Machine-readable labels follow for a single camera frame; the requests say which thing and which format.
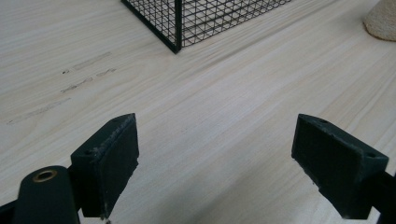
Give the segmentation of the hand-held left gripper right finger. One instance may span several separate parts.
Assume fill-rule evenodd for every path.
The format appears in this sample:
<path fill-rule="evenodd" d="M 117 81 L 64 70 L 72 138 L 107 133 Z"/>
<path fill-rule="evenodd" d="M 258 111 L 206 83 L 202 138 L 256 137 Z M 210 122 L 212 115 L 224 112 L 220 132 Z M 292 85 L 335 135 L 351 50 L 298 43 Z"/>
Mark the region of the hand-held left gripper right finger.
<path fill-rule="evenodd" d="M 345 219 L 389 218 L 389 158 L 325 119 L 300 114 L 291 156 Z"/>

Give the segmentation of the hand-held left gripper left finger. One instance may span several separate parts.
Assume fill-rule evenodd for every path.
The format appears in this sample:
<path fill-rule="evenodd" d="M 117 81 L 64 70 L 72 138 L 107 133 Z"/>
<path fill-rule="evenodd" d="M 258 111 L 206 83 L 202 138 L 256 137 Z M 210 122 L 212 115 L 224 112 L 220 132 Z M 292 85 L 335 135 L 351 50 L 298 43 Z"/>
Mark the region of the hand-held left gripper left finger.
<path fill-rule="evenodd" d="M 135 113 L 108 121 L 71 155 L 84 217 L 109 218 L 138 165 Z"/>

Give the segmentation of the beige fuzzy object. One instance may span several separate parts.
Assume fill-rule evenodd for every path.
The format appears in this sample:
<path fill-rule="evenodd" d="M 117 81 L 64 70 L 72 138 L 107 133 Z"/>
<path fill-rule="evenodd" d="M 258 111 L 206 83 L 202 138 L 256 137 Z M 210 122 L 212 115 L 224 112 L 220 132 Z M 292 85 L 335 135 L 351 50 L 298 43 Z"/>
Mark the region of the beige fuzzy object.
<path fill-rule="evenodd" d="M 396 42 L 396 0 L 379 0 L 364 18 L 368 34 Z"/>

